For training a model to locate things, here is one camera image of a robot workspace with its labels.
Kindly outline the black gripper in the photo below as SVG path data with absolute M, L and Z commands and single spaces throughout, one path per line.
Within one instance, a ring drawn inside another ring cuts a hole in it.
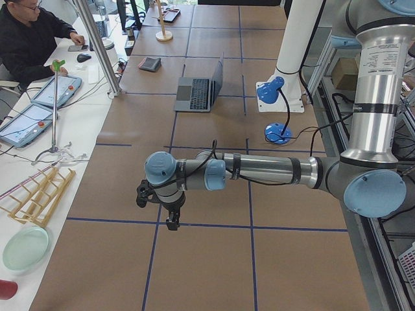
M 177 231 L 180 227 L 180 211 L 185 203 L 185 192 L 178 191 L 172 196 L 163 197 L 162 205 L 169 211 L 166 226 L 169 231 Z

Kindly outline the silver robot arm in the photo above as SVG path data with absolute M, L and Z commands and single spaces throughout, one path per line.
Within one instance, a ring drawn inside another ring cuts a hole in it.
M 323 190 L 367 218 L 380 218 L 401 207 L 407 186 L 396 171 L 392 143 L 405 58 L 414 39 L 414 2 L 349 1 L 339 8 L 333 32 L 355 38 L 361 45 L 350 139 L 338 158 L 206 150 L 194 159 L 176 159 L 156 152 L 145 161 L 146 178 L 137 188 L 138 206 L 163 205 L 169 213 L 167 227 L 175 231 L 187 190 L 221 190 L 227 179 L 244 179 Z

